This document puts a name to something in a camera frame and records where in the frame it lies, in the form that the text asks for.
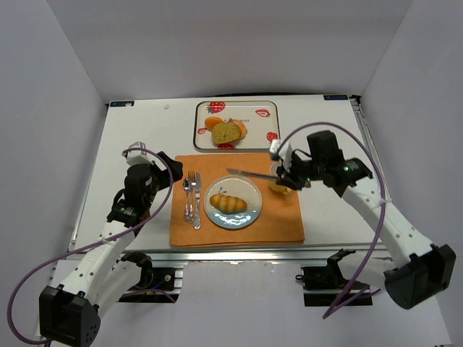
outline knife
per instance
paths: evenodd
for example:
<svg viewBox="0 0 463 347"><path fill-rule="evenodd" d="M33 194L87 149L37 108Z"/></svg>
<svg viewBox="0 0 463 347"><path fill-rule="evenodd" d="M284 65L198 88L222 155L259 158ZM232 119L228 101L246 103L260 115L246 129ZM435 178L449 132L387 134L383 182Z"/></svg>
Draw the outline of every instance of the knife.
<svg viewBox="0 0 463 347"><path fill-rule="evenodd" d="M269 181L276 181L279 179L277 176L270 176L270 175L264 175L263 173L243 171L238 168L228 168L226 172L232 175L254 177L255 179L267 179Z"/></svg>
<svg viewBox="0 0 463 347"><path fill-rule="evenodd" d="M201 227L200 219L200 193L201 193L201 175L199 172L196 173L196 211L195 211L195 223L193 224L194 228L198 230Z"/></svg>

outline strawberry print tray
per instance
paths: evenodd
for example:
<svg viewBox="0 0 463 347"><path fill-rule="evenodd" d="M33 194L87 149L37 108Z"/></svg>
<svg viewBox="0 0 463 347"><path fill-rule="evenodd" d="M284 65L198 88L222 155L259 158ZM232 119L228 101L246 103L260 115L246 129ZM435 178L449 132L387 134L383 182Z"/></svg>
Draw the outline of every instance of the strawberry print tray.
<svg viewBox="0 0 463 347"><path fill-rule="evenodd" d="M215 145L212 134L205 125L208 117L219 117L227 121L237 119L246 127L243 139ZM195 134L193 145L197 150L213 152L265 151L273 139L280 138L276 105L271 101L204 101L196 107Z"/></svg>

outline orange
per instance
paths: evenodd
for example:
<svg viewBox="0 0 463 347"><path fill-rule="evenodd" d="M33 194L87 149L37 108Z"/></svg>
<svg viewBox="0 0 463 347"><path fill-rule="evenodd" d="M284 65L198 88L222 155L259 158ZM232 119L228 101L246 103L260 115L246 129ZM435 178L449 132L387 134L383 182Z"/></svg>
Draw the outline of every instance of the orange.
<svg viewBox="0 0 463 347"><path fill-rule="evenodd" d="M212 117L208 117L205 119L204 121L204 125L206 128L208 128L208 130L210 132L212 132L212 129L219 123L223 123L224 120L222 118L219 118L219 117L215 117L215 116L212 116Z"/></svg>
<svg viewBox="0 0 463 347"><path fill-rule="evenodd" d="M239 127L239 130L241 132L241 136L239 137L239 139L244 139L247 131L245 124L242 121L239 121L238 119L234 119L233 121Z"/></svg>

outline white wall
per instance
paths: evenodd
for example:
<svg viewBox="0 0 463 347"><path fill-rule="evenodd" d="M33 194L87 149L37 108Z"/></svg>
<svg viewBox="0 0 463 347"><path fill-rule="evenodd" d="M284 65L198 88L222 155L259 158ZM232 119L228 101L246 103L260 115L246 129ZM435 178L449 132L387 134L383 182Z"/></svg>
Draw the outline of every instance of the white wall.
<svg viewBox="0 0 463 347"><path fill-rule="evenodd" d="M459 256L438 296L463 346L463 2L415 0L362 98L392 197Z"/></svg>
<svg viewBox="0 0 463 347"><path fill-rule="evenodd" d="M361 94L411 0L48 0L105 101Z"/></svg>
<svg viewBox="0 0 463 347"><path fill-rule="evenodd" d="M2 3L0 47L0 336L23 346L7 300L26 272L66 250L105 108L45 0ZM31 278L14 306L29 338L49 276Z"/></svg>

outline black cable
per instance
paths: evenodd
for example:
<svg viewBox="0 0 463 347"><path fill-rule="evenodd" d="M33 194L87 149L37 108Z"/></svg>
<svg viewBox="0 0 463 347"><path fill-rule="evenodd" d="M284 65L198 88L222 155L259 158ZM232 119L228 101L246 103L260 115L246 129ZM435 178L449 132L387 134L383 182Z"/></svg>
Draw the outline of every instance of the black cable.
<svg viewBox="0 0 463 347"><path fill-rule="evenodd" d="M295 153L295 152L297 152L297 151L301 152L303 155L306 155L306 156L309 157L309 158L312 157L309 153L304 152L303 150L300 150L299 148L296 148L296 149L293 150L292 152Z"/></svg>

